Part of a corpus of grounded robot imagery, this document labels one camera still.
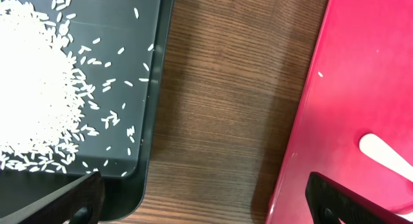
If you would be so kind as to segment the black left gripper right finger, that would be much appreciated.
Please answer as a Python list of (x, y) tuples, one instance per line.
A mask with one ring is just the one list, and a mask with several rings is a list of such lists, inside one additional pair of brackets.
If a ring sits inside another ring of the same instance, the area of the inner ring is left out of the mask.
[(319, 172), (310, 173), (305, 197), (314, 224), (410, 223)]

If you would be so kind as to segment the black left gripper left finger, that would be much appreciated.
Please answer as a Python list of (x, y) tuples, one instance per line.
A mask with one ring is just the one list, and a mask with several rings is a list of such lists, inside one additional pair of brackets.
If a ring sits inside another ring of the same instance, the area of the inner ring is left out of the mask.
[(97, 223), (104, 200), (103, 178), (94, 172), (1, 218), (1, 223)]

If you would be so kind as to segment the white plastic spoon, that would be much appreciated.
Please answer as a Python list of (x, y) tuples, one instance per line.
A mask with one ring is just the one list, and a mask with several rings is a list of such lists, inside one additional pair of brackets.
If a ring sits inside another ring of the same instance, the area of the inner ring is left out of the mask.
[(375, 162), (412, 181), (412, 165), (375, 134), (359, 140), (360, 151)]

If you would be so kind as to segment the white rice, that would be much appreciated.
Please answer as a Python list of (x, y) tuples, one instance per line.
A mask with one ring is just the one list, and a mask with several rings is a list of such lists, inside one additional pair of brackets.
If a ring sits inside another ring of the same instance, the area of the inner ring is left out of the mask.
[(83, 124), (95, 86), (68, 52), (71, 0), (1, 0), (1, 170), (66, 173), (79, 142), (98, 134)]

